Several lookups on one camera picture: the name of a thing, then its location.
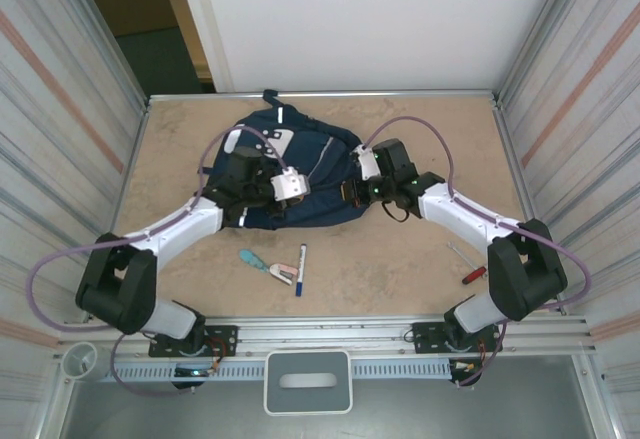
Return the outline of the navy blue backpack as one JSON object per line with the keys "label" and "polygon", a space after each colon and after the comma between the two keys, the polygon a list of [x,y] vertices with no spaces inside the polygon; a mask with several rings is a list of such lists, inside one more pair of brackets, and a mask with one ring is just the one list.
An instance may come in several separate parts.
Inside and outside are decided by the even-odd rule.
{"label": "navy blue backpack", "polygon": [[275,90],[265,90],[263,100],[271,107],[240,120],[238,128],[224,137],[219,151],[230,153],[236,146],[254,147],[270,159],[282,157],[308,178],[310,193],[283,218],[274,219],[275,230],[330,227],[361,217],[366,208],[354,208],[340,192],[344,181],[359,176],[350,154],[361,144],[360,138],[281,102]]}

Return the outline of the white blue marker pen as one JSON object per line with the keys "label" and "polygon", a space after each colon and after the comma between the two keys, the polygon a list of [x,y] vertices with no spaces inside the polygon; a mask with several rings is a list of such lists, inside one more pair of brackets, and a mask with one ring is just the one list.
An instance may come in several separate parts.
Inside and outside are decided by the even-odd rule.
{"label": "white blue marker pen", "polygon": [[303,291],[303,281],[305,276],[305,266],[306,266],[306,256],[307,256],[307,245],[301,244],[300,246],[300,254],[299,254],[299,264],[298,264],[298,273],[296,279],[296,289],[295,289],[295,297],[301,297]]}

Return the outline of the light blue correction tape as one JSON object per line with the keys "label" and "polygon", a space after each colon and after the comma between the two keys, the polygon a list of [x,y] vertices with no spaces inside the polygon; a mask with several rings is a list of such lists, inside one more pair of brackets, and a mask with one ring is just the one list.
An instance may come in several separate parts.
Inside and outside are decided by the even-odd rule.
{"label": "light blue correction tape", "polygon": [[268,273],[270,270],[270,265],[250,250],[240,250],[239,257],[245,264],[249,265],[250,267],[266,273]]}

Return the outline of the pink white stapler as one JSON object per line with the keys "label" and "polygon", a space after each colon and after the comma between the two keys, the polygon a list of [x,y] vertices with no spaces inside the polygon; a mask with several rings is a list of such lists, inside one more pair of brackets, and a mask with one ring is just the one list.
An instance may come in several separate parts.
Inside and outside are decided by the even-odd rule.
{"label": "pink white stapler", "polygon": [[286,285],[292,285],[297,281],[298,269],[281,263],[271,264],[268,268],[269,274]]}

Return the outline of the small black controller board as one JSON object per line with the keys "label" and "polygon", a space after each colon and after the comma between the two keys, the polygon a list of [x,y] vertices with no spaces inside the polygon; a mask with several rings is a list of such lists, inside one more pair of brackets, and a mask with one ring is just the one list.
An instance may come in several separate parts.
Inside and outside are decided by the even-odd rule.
{"label": "small black controller board", "polygon": [[216,369],[214,367],[210,368],[186,368],[186,367],[176,367],[173,372],[174,380],[190,380],[193,379],[195,381],[204,381],[207,378],[214,376],[216,373]]}
{"label": "small black controller board", "polygon": [[474,374],[476,374],[481,369],[481,367],[482,362],[479,359],[450,359],[450,381],[456,386],[458,386],[461,382],[467,381],[468,385],[472,386],[478,381],[478,379],[470,380],[470,378]]}

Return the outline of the grey white stand base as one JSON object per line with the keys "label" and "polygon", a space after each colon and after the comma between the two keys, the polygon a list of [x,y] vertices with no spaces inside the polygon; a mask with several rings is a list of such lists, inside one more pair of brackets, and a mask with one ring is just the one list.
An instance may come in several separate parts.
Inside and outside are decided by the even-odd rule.
{"label": "grey white stand base", "polygon": [[270,416],[346,414],[353,407],[351,357],[340,349],[268,354],[263,407]]}

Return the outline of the grey metal lower panel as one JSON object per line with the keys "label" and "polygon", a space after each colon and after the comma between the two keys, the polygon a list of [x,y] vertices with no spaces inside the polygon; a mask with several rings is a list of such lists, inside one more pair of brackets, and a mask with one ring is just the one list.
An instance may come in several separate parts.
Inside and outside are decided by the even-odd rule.
{"label": "grey metal lower panel", "polygon": [[474,388],[360,379],[343,415],[268,415],[258,381],[141,398],[114,383],[75,388],[61,439],[596,439],[572,361],[503,358]]}

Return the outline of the white plastic tube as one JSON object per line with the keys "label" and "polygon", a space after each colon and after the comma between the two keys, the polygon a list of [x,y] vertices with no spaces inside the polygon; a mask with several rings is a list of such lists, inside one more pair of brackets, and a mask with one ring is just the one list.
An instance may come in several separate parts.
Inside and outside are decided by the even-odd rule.
{"label": "white plastic tube", "polygon": [[71,380],[100,381],[110,372],[110,352],[91,342],[76,343],[63,355],[61,369]]}

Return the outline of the aluminium table edge rail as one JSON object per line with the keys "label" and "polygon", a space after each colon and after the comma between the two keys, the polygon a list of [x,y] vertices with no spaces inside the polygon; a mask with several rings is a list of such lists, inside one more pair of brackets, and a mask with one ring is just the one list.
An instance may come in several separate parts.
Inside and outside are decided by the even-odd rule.
{"label": "aluminium table edge rail", "polygon": [[90,242],[114,230],[116,219],[122,208],[124,190],[130,179],[141,134],[146,124],[148,101],[143,98],[134,106],[108,102],[108,111],[97,119],[96,129],[101,144],[94,160],[92,215],[95,225]]}
{"label": "aluminium table edge rail", "polygon": [[[280,92],[280,99],[292,98],[358,98],[358,97],[485,97],[493,98],[489,89],[424,89],[424,90],[371,90],[371,91],[295,91]],[[158,94],[151,95],[149,103],[185,100],[214,99],[261,99],[262,92],[215,93],[215,94]]]}
{"label": "aluminium table edge rail", "polygon": [[504,148],[506,160],[514,182],[518,201],[521,206],[523,214],[522,222],[526,222],[537,217],[535,207],[530,197],[528,187],[524,179],[524,173],[518,160],[511,135],[507,128],[503,110],[497,104],[494,104],[492,106],[492,114],[496,123],[502,146]]}

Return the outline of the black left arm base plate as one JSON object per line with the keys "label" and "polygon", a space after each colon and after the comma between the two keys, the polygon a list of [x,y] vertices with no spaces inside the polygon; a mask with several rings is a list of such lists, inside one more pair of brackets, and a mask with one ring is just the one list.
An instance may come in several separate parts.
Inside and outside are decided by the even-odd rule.
{"label": "black left arm base plate", "polygon": [[152,358],[233,357],[239,328],[234,325],[200,325],[184,339],[156,335],[148,349]]}

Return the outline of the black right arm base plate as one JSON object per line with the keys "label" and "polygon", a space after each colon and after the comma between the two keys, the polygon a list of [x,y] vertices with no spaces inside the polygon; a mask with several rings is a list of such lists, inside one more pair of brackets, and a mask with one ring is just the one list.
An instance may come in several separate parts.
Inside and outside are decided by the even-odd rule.
{"label": "black right arm base plate", "polygon": [[417,354],[479,353],[481,345],[494,351],[500,333],[495,325],[467,333],[446,322],[417,322],[411,325],[410,336]]}

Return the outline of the beige door frame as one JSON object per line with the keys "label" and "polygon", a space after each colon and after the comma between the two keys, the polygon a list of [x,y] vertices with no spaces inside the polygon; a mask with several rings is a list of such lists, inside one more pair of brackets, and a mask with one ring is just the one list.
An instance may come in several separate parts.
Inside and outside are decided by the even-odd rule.
{"label": "beige door frame", "polygon": [[171,9],[177,21],[185,43],[195,74],[204,91],[217,93],[214,76],[211,73],[208,60],[197,29],[196,21],[189,0],[169,0]]}

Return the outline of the aluminium frame post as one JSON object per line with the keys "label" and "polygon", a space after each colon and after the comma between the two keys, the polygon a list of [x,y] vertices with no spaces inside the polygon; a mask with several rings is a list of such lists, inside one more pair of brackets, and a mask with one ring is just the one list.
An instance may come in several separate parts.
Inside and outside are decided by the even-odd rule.
{"label": "aluminium frame post", "polygon": [[504,108],[511,100],[519,84],[530,69],[535,57],[552,27],[558,21],[561,9],[568,0],[545,0],[532,23],[526,38],[515,56],[514,61],[505,73],[499,86],[494,90],[494,101],[498,108]]}
{"label": "aluminium frame post", "polygon": [[142,112],[146,112],[148,109],[148,97],[135,77],[98,5],[95,0],[80,0],[80,2],[87,9],[90,24],[89,30],[92,37],[97,40],[99,53],[114,75],[118,86],[133,106],[136,106]]}

